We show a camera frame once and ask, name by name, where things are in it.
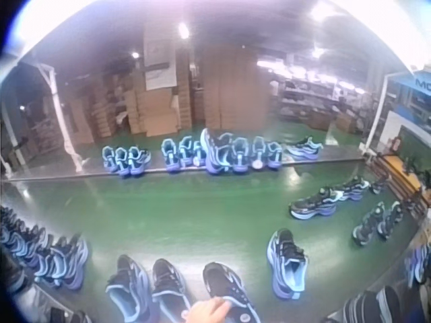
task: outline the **stacked cardboard boxes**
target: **stacked cardboard boxes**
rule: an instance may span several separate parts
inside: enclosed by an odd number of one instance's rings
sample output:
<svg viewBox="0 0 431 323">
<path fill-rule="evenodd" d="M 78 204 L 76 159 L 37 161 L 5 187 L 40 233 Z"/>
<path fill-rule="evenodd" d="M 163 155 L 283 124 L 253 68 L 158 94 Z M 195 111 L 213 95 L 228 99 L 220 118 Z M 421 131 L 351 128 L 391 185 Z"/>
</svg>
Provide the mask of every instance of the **stacked cardboard boxes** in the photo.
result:
<svg viewBox="0 0 431 323">
<path fill-rule="evenodd" d="M 93 105 L 92 116 L 96 121 L 98 134 L 102 137 L 111 137 L 116 129 L 115 105 L 102 101 Z"/>
<path fill-rule="evenodd" d="M 178 114 L 182 129 L 192 127 L 190 83 L 189 83 L 189 50 L 180 47 L 176 50 L 176 82 L 178 85 Z"/>
<path fill-rule="evenodd" d="M 205 123 L 211 129 L 258 131 L 266 123 L 269 80 L 252 50 L 211 45 L 203 51 Z"/>
</svg>

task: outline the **ceiling light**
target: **ceiling light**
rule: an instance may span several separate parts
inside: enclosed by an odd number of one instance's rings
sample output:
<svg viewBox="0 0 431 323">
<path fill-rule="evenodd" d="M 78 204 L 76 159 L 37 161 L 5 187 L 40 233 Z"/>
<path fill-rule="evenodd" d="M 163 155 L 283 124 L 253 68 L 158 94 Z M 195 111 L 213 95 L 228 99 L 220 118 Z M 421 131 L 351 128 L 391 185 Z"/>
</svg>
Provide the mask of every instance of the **ceiling light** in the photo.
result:
<svg viewBox="0 0 431 323">
<path fill-rule="evenodd" d="M 181 39 L 187 39 L 190 36 L 189 29 L 184 22 L 179 24 L 178 31 L 180 32 Z"/>
<path fill-rule="evenodd" d="M 336 84 L 338 82 L 337 78 L 330 75 L 319 74 L 317 75 L 322 82 Z"/>
<path fill-rule="evenodd" d="M 322 22 L 327 17 L 330 17 L 335 14 L 337 14 L 337 12 L 334 10 L 334 8 L 324 2 L 317 3 L 311 11 L 311 16 L 317 22 Z"/>
<path fill-rule="evenodd" d="M 340 81 L 338 84 L 339 86 L 344 87 L 345 89 L 350 89 L 350 90 L 355 89 L 355 86 L 353 84 L 347 83 L 345 81 Z"/>
<path fill-rule="evenodd" d="M 359 87 L 355 87 L 355 92 L 357 93 L 357 94 L 365 94 L 365 90 L 364 89 L 361 89 L 361 88 L 359 88 Z"/>
<path fill-rule="evenodd" d="M 312 56 L 315 59 L 319 59 L 324 52 L 325 52 L 325 49 L 323 49 L 323 48 L 315 48 L 312 52 Z"/>
</svg>

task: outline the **pair of shoes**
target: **pair of shoes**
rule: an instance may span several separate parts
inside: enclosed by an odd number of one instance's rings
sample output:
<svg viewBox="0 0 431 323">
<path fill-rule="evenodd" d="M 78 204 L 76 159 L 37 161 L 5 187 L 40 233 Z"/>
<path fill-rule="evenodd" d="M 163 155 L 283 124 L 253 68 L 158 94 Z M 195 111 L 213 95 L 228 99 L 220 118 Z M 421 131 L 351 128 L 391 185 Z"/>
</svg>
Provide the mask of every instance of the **pair of shoes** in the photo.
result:
<svg viewBox="0 0 431 323">
<path fill-rule="evenodd" d="M 298 299 L 305 290 L 308 257 L 294 243 L 288 229 L 276 231 L 269 241 L 267 258 L 272 266 L 272 287 L 282 299 Z"/>
<path fill-rule="evenodd" d="M 44 281 L 51 287 L 63 285 L 70 290 L 80 289 L 89 254 L 86 241 L 75 234 L 69 241 L 62 236 L 54 245 L 52 243 L 53 238 L 50 238 L 45 248 L 39 247 L 36 251 L 35 281 Z"/>
<path fill-rule="evenodd" d="M 300 220 L 308 220 L 316 214 L 330 216 L 336 210 L 336 202 L 343 196 L 343 191 L 322 187 L 320 191 L 305 199 L 290 204 L 290 214 Z"/>
<path fill-rule="evenodd" d="M 395 201 L 392 204 L 391 210 L 385 214 L 383 220 L 377 225 L 378 234 L 380 234 L 380 236 L 385 240 L 389 238 L 395 224 L 401 222 L 403 215 L 403 205 L 400 202 Z"/>
<path fill-rule="evenodd" d="M 361 224 L 353 229 L 353 239 L 361 246 L 365 246 L 371 241 L 377 225 L 383 220 L 385 214 L 385 204 L 379 202 L 371 212 L 367 213 Z"/>
<path fill-rule="evenodd" d="M 380 192 L 388 185 L 390 180 L 391 175 L 386 174 L 382 176 L 376 182 L 370 185 L 370 191 L 373 192 L 375 195 L 379 195 Z"/>
<path fill-rule="evenodd" d="M 400 322 L 384 321 L 379 301 L 373 291 L 364 291 L 355 298 L 349 299 L 343 307 L 343 322 L 367 323 L 367 322 Z"/>
<path fill-rule="evenodd" d="M 355 176 L 349 182 L 335 185 L 333 189 L 343 192 L 343 196 L 340 198 L 341 201 L 346 201 L 348 199 L 358 201 L 362 199 L 362 194 L 369 186 L 370 183 L 364 180 L 363 177 Z"/>
<path fill-rule="evenodd" d="M 170 173 L 178 172 L 181 168 L 192 165 L 203 166 L 206 157 L 201 142 L 193 141 L 192 136 L 186 136 L 181 139 L 178 149 L 171 138 L 163 140 L 162 153 L 166 170 Z"/>
<path fill-rule="evenodd" d="M 131 146 L 129 150 L 119 147 L 114 149 L 106 146 L 102 149 L 103 165 L 107 172 L 117 173 L 125 177 L 139 176 L 145 172 L 145 167 L 151 161 L 151 152 Z"/>
<path fill-rule="evenodd" d="M 323 148 L 321 143 L 314 143 L 311 136 L 305 137 L 303 140 L 286 145 L 286 153 L 294 159 L 317 159 L 319 150 Z"/>
<path fill-rule="evenodd" d="M 158 322 L 160 310 L 172 322 L 185 322 L 191 309 L 185 281 L 165 259 L 153 266 L 154 290 L 145 270 L 128 256 L 120 256 L 117 273 L 112 276 L 106 292 L 117 305 L 124 322 Z M 222 297 L 232 304 L 228 317 L 234 322 L 260 322 L 246 296 L 239 276 L 227 266 L 211 262 L 203 269 L 203 280 L 212 297 Z"/>
</svg>

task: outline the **finger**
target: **finger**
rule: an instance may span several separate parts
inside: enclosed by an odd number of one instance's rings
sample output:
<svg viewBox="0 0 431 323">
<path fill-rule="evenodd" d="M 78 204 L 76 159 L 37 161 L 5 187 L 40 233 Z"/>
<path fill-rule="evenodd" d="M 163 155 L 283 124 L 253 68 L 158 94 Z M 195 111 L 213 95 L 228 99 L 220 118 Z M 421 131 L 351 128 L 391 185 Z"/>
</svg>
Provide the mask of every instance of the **finger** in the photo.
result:
<svg viewBox="0 0 431 323">
<path fill-rule="evenodd" d="M 211 315 L 212 322 L 214 323 L 224 322 L 224 319 L 226 318 L 226 315 L 228 315 L 228 312 L 231 307 L 232 307 L 232 304 L 229 301 L 224 301 L 223 304 L 220 305 Z"/>
</svg>

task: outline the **shoe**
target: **shoe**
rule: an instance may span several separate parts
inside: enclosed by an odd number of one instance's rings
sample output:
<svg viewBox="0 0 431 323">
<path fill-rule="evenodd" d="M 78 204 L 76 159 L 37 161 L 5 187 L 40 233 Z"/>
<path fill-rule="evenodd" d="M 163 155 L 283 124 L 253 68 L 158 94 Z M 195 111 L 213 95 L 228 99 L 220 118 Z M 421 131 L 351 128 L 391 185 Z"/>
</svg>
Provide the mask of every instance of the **shoe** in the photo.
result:
<svg viewBox="0 0 431 323">
<path fill-rule="evenodd" d="M 430 258 L 430 247 L 423 244 L 417 247 L 413 253 L 413 269 L 414 277 L 419 284 L 423 284 L 426 280 L 425 271 Z"/>
<path fill-rule="evenodd" d="M 283 159 L 283 149 L 281 148 L 281 145 L 273 141 L 271 143 L 267 144 L 268 147 L 268 167 L 272 168 L 273 170 L 277 170 L 282 165 L 282 159 Z"/>
<path fill-rule="evenodd" d="M 166 164 L 166 170 L 170 173 L 178 172 L 180 170 L 180 159 L 175 142 L 172 139 L 163 140 L 162 153 Z"/>
<path fill-rule="evenodd" d="M 382 176 L 376 182 L 370 185 L 370 191 L 373 192 L 375 195 L 379 195 L 380 192 L 388 185 L 390 180 L 391 175 L 386 174 Z"/>
<path fill-rule="evenodd" d="M 232 304 L 228 319 L 235 323 L 260 323 L 244 284 L 232 269 L 224 264 L 211 262 L 203 269 L 203 281 L 211 297 L 221 297 Z"/>
<path fill-rule="evenodd" d="M 248 140 L 238 137 L 232 143 L 232 169 L 236 173 L 248 171 Z"/>
<path fill-rule="evenodd" d="M 121 311 L 125 323 L 158 322 L 160 309 L 152 300 L 147 273 L 128 256 L 119 257 L 117 273 L 109 279 L 105 292 Z"/>
<path fill-rule="evenodd" d="M 193 140 L 191 136 L 186 136 L 181 139 L 178 145 L 180 163 L 182 167 L 193 165 Z"/>
<path fill-rule="evenodd" d="M 267 144 L 263 137 L 257 136 L 251 148 L 251 167 L 261 170 L 266 164 Z"/>
<path fill-rule="evenodd" d="M 232 134 L 224 133 L 217 139 L 210 136 L 207 128 L 202 130 L 201 145 L 205 151 L 205 167 L 210 174 L 227 172 L 231 167 L 228 160 L 232 145 Z"/>
<path fill-rule="evenodd" d="M 207 154 L 205 150 L 203 150 L 201 142 L 196 140 L 193 143 L 193 165 L 196 167 L 201 167 L 205 165 L 205 158 Z"/>
<path fill-rule="evenodd" d="M 62 277 L 62 284 L 70 289 L 77 290 L 84 283 L 84 266 L 88 259 L 88 245 L 80 235 L 74 235 L 69 244 L 72 246 L 69 254 L 66 254 L 66 275 Z"/>
<path fill-rule="evenodd" d="M 342 191 L 323 187 L 317 194 L 291 203 L 290 214 L 300 220 L 310 219 L 316 214 L 332 215 L 336 210 L 336 202 L 342 196 Z"/>
<path fill-rule="evenodd" d="M 272 235 L 267 258 L 273 269 L 274 293 L 282 299 L 298 299 L 305 290 L 308 258 L 294 243 L 292 232 L 281 229 Z"/>
<path fill-rule="evenodd" d="M 145 166 L 151 160 L 151 153 L 146 149 L 139 149 L 137 146 L 129 148 L 130 174 L 134 176 L 145 172 Z"/>
<path fill-rule="evenodd" d="M 395 201 L 392 204 L 391 212 L 387 213 L 382 221 L 377 225 L 377 232 L 384 239 L 389 238 L 392 234 L 395 224 L 399 223 L 403 219 L 403 209 L 401 203 Z"/>
<path fill-rule="evenodd" d="M 119 170 L 119 166 L 115 162 L 115 153 L 113 148 L 109 146 L 103 147 L 102 159 L 103 159 L 103 167 L 107 172 L 115 173 L 117 170 Z"/>
<path fill-rule="evenodd" d="M 377 293 L 381 317 L 384 323 L 401 322 L 401 305 L 397 293 L 391 286 L 384 286 Z"/>
<path fill-rule="evenodd" d="M 185 322 L 191 308 L 187 299 L 186 285 L 181 274 L 170 262 L 159 259 L 153 266 L 153 301 L 172 323 Z"/>
<path fill-rule="evenodd" d="M 354 240 L 361 246 L 370 242 L 377 225 L 382 221 L 385 214 L 385 204 L 380 202 L 371 212 L 367 213 L 361 224 L 353 229 L 352 235 Z"/>
<path fill-rule="evenodd" d="M 119 147 L 115 150 L 115 163 L 118 166 L 118 175 L 125 177 L 130 174 L 129 154 L 126 149 Z"/>
<path fill-rule="evenodd" d="M 286 151 L 297 159 L 317 159 L 322 147 L 321 143 L 313 143 L 312 137 L 308 136 L 297 143 L 286 145 Z"/>
<path fill-rule="evenodd" d="M 362 194 L 370 186 L 370 183 L 364 180 L 361 176 L 355 176 L 349 182 L 341 185 L 334 186 L 334 190 L 343 191 L 343 196 L 340 198 L 341 201 L 351 199 L 358 201 L 362 199 Z"/>
</svg>

